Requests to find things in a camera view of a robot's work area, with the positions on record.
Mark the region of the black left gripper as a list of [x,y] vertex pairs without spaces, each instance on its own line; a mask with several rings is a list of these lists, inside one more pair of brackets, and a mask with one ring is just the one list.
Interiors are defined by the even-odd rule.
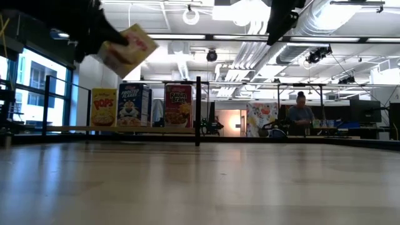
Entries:
[[128,40],[113,27],[107,27],[103,9],[90,10],[82,22],[82,31],[77,39],[74,59],[82,62],[90,54],[97,54],[104,41],[127,46]]

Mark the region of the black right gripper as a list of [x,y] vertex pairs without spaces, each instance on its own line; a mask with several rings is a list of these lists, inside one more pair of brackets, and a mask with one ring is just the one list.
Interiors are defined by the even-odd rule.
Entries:
[[271,11],[274,13],[289,13],[284,19],[280,20],[280,23],[274,23],[274,27],[271,25],[268,28],[271,28],[271,31],[268,31],[269,37],[267,40],[267,45],[272,46],[275,44],[281,37],[283,37],[289,30],[296,27],[299,14],[292,11],[295,8],[303,8],[306,3],[306,0],[272,0]]

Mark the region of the yellow Corn Pops cereal box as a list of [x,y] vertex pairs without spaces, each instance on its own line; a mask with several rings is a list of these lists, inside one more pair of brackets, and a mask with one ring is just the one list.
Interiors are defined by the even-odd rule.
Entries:
[[91,125],[115,126],[117,89],[94,88],[91,99]]
[[127,46],[105,41],[96,57],[121,79],[124,79],[140,66],[159,45],[139,24],[134,24],[121,31],[121,35],[128,41]]

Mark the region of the pink Raisin Bran cereal box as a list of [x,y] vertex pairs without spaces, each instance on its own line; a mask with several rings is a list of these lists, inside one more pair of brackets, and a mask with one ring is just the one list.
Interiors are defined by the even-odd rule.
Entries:
[[165,90],[164,121],[169,128],[191,128],[193,89],[190,85],[170,84]]

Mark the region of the long ceiling light bar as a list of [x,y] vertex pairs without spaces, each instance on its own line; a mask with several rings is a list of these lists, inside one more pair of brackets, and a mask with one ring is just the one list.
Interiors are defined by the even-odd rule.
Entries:
[[[268,35],[241,34],[174,34],[152,33],[149,37],[157,41],[228,41],[266,42]],[[400,44],[400,37],[358,37],[358,36],[283,36],[278,43],[328,43],[328,44]]]

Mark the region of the person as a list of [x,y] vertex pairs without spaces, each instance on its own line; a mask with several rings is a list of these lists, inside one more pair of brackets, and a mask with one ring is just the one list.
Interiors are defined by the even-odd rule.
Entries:
[[296,104],[288,109],[287,119],[290,122],[289,135],[307,136],[310,134],[315,117],[311,108],[306,105],[306,96],[302,91],[297,94]]

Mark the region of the large bright window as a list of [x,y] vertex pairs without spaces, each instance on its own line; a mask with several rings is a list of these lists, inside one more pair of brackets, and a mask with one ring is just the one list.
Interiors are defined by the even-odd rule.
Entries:
[[72,71],[34,51],[24,49],[15,61],[0,55],[0,89],[15,90],[9,117],[41,128],[69,123]]

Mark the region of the colourful floral panel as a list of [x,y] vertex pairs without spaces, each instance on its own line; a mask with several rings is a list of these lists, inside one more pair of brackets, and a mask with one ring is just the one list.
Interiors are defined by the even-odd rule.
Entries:
[[246,104],[246,136],[259,138],[259,130],[278,118],[276,102],[251,101]]

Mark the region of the black and blue floor machine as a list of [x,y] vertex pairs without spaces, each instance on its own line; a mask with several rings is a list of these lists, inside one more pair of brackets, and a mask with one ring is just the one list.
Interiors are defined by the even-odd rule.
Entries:
[[286,132],[283,130],[284,125],[280,120],[275,120],[273,122],[269,122],[264,124],[261,128],[258,129],[259,137],[262,138],[277,138],[283,139],[287,137]]

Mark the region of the black computer monitor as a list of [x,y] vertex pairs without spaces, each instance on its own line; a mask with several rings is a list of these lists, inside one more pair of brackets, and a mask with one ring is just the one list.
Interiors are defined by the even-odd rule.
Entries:
[[389,105],[390,139],[400,141],[400,103],[391,102]]
[[350,121],[359,123],[380,123],[381,103],[379,101],[350,100]]

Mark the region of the small black background machine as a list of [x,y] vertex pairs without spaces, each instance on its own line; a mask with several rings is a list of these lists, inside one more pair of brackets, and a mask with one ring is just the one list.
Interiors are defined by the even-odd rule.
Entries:
[[215,110],[210,110],[208,118],[202,118],[200,123],[200,132],[203,136],[220,136],[219,130],[222,130],[223,128],[224,126],[215,118]]

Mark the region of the silver ventilation duct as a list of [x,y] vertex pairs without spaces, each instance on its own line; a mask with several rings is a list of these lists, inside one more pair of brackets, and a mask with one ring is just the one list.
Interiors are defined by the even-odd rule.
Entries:
[[[315,0],[299,17],[297,26],[289,31],[293,36],[329,36],[346,24],[360,9],[357,5],[335,5],[331,1]],[[286,44],[276,58],[277,64],[290,64],[306,52],[309,46]]]

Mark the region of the black background metal frame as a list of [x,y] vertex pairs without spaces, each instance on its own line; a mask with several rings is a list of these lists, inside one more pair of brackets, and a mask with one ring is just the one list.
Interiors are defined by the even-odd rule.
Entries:
[[326,118],[325,110],[324,110],[324,97],[323,97],[323,87],[325,84],[320,83],[306,83],[306,82],[297,82],[297,83],[277,83],[277,106],[278,109],[281,108],[281,98],[280,95],[288,88],[309,88],[313,89],[316,93],[319,94],[319,103],[320,103],[320,111],[323,119]]

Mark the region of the wooden shelf with black frame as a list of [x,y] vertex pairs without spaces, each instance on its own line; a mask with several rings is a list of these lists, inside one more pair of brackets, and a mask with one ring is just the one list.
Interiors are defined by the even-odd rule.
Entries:
[[168,128],[166,127],[166,122],[164,123],[164,127],[117,127],[117,126],[91,126],[90,125],[90,101],[91,101],[91,90],[88,91],[88,100],[87,100],[87,113],[86,113],[86,125],[85,126],[48,126],[46,124],[46,120],[48,118],[48,100],[50,97],[50,92],[49,92],[49,82],[50,79],[54,78],[54,76],[49,76],[46,78],[46,85],[45,85],[45,92],[44,92],[44,98],[45,98],[45,103],[44,103],[44,112],[43,112],[43,125],[41,129],[41,135],[46,136],[48,132],[69,132],[69,131],[85,131],[86,136],[90,135],[91,131],[106,131],[106,132],[120,132],[120,133],[159,133],[159,134],[193,134],[194,135],[194,142],[196,146],[200,145],[200,137],[201,137],[201,86],[206,85],[209,86],[208,81],[201,81],[201,77],[198,76],[195,81],[136,81],[136,83],[141,83],[141,84],[164,84],[164,88],[166,89],[166,86],[168,84],[181,84],[181,85],[192,85],[196,87],[195,93],[195,121],[194,121],[194,127],[193,128]]

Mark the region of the black table border rail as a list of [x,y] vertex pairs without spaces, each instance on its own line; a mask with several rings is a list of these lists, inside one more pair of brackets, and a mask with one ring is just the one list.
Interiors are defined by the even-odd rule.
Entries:
[[201,136],[126,136],[126,135],[85,135],[85,134],[52,134],[52,135],[10,135],[0,134],[0,146],[12,145],[69,143],[78,141],[131,141],[131,142],[167,142],[167,143],[256,143],[256,144],[331,144],[357,148],[382,149],[400,152],[400,141],[380,141],[374,139],[344,139],[330,137],[211,137]]

